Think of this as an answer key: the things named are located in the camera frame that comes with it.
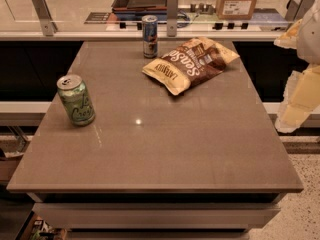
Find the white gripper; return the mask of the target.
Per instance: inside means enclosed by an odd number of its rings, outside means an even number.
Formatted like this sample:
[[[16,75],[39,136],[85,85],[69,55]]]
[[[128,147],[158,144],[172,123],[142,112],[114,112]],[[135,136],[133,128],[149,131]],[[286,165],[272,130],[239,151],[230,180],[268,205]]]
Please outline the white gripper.
[[[277,37],[274,44],[296,49],[300,59],[310,65],[303,72],[293,71],[286,83],[275,127],[292,133],[320,106],[320,0],[315,0],[302,20],[296,21]]]

